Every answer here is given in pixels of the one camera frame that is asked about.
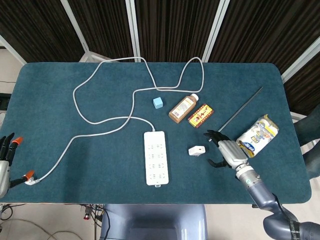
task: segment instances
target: robotic hand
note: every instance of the robotic hand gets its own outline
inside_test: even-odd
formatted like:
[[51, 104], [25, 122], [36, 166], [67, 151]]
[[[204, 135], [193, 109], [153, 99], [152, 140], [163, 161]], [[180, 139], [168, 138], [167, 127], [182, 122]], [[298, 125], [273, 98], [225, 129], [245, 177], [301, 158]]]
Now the robotic hand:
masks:
[[235, 141], [218, 131], [208, 130], [204, 134], [219, 148], [222, 162], [208, 159], [215, 168], [229, 167], [235, 170], [237, 179], [245, 186], [255, 204], [273, 214], [263, 220], [269, 237], [276, 240], [320, 240], [320, 225], [313, 222], [298, 222], [297, 218], [272, 194], [259, 174], [248, 164], [248, 158]]
[[0, 139], [0, 198], [6, 195], [10, 188], [28, 181], [34, 175], [34, 171], [31, 170], [23, 177], [10, 181], [10, 167], [14, 160], [16, 148], [23, 141], [20, 136], [13, 140], [9, 146], [14, 135], [14, 133], [11, 133], [8, 137], [4, 136]]

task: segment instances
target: floor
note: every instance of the floor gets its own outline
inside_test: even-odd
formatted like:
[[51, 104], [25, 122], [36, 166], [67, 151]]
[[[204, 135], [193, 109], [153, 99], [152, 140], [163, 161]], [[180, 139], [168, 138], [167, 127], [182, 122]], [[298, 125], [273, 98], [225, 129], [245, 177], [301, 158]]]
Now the floor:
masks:
[[[21, 64], [5, 49], [0, 49], [0, 81], [15, 82]], [[0, 92], [11, 93], [14, 83], [0, 82]], [[320, 178], [310, 181], [311, 199], [303, 204], [286, 204], [299, 221], [320, 223]], [[206, 205], [208, 237], [210, 240], [270, 240], [263, 229], [263, 219], [270, 213], [252, 209], [248, 204]], [[56, 231], [73, 231], [83, 240], [94, 239], [93, 221], [84, 220], [85, 209], [79, 205], [26, 204], [13, 209], [10, 219], [23, 219], [35, 222], [50, 234]], [[28, 222], [13, 220], [0, 222], [0, 240], [47, 240], [49, 235]], [[67, 232], [54, 235], [58, 240], [78, 240]]]

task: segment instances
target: white power strip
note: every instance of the white power strip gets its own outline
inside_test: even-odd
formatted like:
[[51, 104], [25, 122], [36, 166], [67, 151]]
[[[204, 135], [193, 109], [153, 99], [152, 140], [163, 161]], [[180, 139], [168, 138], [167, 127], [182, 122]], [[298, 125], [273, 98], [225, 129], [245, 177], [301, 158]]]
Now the white power strip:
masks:
[[166, 139], [163, 131], [144, 133], [145, 177], [149, 186], [169, 183]]

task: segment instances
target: table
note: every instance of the table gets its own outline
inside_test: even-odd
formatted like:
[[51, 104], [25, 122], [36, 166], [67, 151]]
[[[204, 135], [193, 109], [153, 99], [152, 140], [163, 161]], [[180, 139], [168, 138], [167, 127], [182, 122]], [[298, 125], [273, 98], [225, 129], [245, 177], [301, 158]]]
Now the table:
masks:
[[[11, 179], [30, 169], [42, 177], [56, 163], [69, 140], [79, 134], [101, 133], [120, 126], [124, 119], [100, 125], [86, 123], [77, 113], [73, 90], [85, 81], [97, 63], [28, 63], [20, 71], [0, 136], [23, 136], [11, 168]], [[158, 86], [175, 86], [184, 63], [149, 63]], [[244, 187], [230, 168], [211, 167], [207, 158], [222, 159], [203, 136], [217, 130], [252, 96], [262, 92], [222, 131], [236, 139], [259, 117], [269, 114], [279, 134], [249, 163], [281, 203], [303, 203], [311, 188], [292, 124], [279, 70], [270, 63], [204, 63], [205, 82], [194, 111], [210, 105], [214, 114], [199, 128], [187, 118], [177, 124], [169, 111], [187, 93], [138, 92], [133, 115], [151, 121], [166, 136], [169, 184], [148, 186], [145, 177], [144, 132], [151, 127], [132, 119], [116, 133], [76, 139], [55, 171], [42, 182], [10, 189], [8, 203], [105, 204], [251, 204]], [[201, 85], [199, 63], [191, 63], [179, 89]], [[127, 116], [132, 92], [152, 87], [144, 63], [104, 63], [94, 78], [76, 92], [81, 112], [91, 121]], [[155, 109], [153, 99], [164, 106]], [[189, 156], [188, 148], [203, 145], [207, 153]]]

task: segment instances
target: blue cube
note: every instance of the blue cube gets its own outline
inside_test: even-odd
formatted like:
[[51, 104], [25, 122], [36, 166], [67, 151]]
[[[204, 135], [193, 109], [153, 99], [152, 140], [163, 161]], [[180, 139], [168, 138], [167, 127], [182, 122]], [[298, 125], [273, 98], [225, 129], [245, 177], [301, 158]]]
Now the blue cube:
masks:
[[161, 97], [157, 97], [157, 98], [153, 99], [153, 105], [154, 105], [155, 109], [162, 108], [164, 106], [164, 103], [162, 102]]

